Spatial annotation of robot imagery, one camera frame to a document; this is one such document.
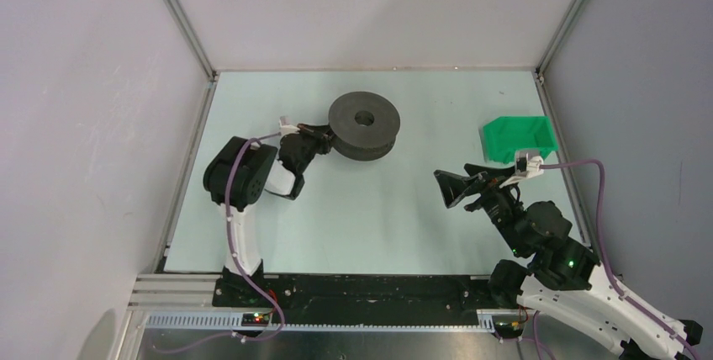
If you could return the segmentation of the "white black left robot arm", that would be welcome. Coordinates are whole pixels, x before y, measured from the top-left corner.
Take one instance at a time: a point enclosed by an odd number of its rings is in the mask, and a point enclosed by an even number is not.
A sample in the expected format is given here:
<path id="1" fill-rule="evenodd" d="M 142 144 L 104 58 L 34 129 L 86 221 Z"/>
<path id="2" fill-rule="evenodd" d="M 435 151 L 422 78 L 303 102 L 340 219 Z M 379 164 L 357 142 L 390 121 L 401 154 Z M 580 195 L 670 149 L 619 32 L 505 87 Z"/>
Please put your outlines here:
<path id="1" fill-rule="evenodd" d="M 203 188 L 224 221 L 227 254 L 219 279 L 224 294 L 233 289 L 233 295 L 250 307 L 264 300 L 266 285 L 253 276 L 262 265 L 256 204 L 264 193 L 295 200 L 308 166 L 316 156 L 330 152 L 333 139 L 328 125 L 284 125 L 272 135 L 232 137 L 209 163 Z"/>

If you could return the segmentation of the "dark grey cable spool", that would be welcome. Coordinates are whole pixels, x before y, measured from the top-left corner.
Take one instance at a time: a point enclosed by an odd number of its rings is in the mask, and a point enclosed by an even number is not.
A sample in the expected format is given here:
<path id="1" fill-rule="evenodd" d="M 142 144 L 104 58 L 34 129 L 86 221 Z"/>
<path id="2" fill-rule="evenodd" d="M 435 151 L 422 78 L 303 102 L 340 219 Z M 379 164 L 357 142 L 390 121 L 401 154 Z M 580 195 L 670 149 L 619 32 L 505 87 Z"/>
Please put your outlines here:
<path id="1" fill-rule="evenodd" d="M 367 91 L 339 96 L 330 106 L 332 147 L 354 161 L 376 161 L 394 147 L 400 115 L 385 97 Z"/>

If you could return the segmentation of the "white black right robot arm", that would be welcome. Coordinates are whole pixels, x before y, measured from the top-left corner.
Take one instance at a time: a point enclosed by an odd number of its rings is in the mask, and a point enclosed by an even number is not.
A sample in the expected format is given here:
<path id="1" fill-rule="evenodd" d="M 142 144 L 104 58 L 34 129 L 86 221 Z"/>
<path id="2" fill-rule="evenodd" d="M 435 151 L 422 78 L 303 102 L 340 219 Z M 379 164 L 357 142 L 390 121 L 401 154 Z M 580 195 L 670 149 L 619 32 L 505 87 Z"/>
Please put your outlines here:
<path id="1" fill-rule="evenodd" d="M 520 182 L 548 168 L 533 156 L 505 168 L 467 164 L 464 176 L 434 172 L 447 208 L 475 196 L 464 209 L 483 210 L 514 256 L 528 260 L 499 261 L 489 277 L 492 302 L 550 316 L 620 359 L 699 358 L 698 322 L 665 315 L 627 288 L 603 254 L 570 237 L 573 225 L 552 201 L 523 206 Z"/>

